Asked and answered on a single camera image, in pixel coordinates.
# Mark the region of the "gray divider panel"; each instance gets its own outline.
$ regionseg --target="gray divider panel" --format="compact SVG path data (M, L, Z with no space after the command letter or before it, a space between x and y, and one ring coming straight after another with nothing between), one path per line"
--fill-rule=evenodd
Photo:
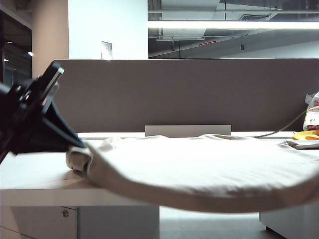
M231 124L276 130L319 91L318 59L60 60L55 102L77 132ZM302 130L300 119L289 130Z

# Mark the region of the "snack bag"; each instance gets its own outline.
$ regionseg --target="snack bag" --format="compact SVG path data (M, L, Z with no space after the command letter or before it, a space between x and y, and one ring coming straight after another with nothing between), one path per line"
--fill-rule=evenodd
M308 104L304 121L304 131L319 129L319 92L307 95L305 103Z

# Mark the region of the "ceiling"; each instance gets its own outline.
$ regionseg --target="ceiling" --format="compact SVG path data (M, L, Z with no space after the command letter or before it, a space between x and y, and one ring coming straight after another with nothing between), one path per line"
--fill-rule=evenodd
M319 0L148 0L149 20L318 20L319 14L278 14L278 10L318 10ZM229 12L232 9L240 12ZM198 47L200 43L221 42L264 33L260 30L149 29L150 57Z

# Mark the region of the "ceiling light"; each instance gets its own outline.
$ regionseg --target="ceiling light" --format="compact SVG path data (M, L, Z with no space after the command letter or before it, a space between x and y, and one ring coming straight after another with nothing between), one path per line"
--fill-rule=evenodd
M211 29L319 29L319 22L311 21L149 21L149 28L211 28Z

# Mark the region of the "fabric cover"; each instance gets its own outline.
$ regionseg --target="fabric cover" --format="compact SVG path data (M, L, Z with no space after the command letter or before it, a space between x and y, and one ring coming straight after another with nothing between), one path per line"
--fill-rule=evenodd
M117 194L174 208L243 213L316 200L319 157L311 145L250 137L108 138L72 148L68 167Z

